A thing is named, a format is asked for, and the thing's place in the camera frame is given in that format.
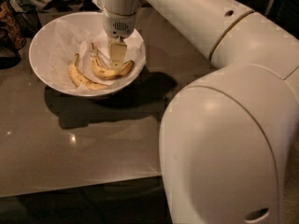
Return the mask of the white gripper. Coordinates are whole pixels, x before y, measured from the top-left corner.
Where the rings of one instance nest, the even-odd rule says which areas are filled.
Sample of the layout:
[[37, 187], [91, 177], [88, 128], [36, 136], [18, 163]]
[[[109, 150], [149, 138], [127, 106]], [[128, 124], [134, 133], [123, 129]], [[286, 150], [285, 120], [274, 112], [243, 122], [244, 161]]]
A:
[[135, 29], [136, 13], [130, 15], [117, 14], [103, 10], [103, 28], [108, 36], [109, 62], [112, 69], [119, 69], [123, 64], [127, 51], [124, 39]]

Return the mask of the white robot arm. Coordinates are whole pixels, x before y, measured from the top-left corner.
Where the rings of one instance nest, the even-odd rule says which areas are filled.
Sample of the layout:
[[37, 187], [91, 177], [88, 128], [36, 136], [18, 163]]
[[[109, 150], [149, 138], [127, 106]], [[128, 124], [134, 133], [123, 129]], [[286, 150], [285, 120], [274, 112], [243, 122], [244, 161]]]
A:
[[[139, 0], [93, 0], [109, 36]], [[147, 0], [213, 65], [164, 112], [160, 164], [173, 224], [283, 224], [298, 129], [297, 39], [235, 0]]]

